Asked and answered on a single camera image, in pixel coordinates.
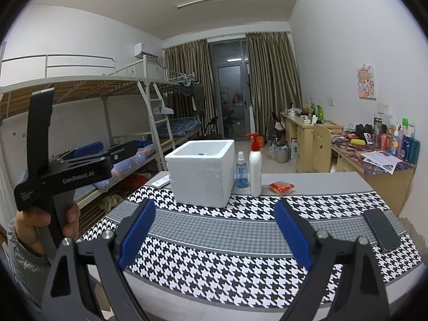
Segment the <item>person's left hand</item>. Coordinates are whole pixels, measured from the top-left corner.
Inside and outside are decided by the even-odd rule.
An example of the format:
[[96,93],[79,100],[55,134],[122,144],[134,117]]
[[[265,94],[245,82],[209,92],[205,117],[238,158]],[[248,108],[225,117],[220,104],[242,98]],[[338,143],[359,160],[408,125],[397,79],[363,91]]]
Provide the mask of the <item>person's left hand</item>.
[[[79,238],[79,217],[81,211],[74,203],[67,211],[67,221],[62,227],[64,237],[74,240]],[[19,240],[31,252],[44,256],[44,247],[40,241],[39,228],[50,224],[50,214],[38,207],[31,207],[25,211],[17,211],[15,217],[15,232]]]

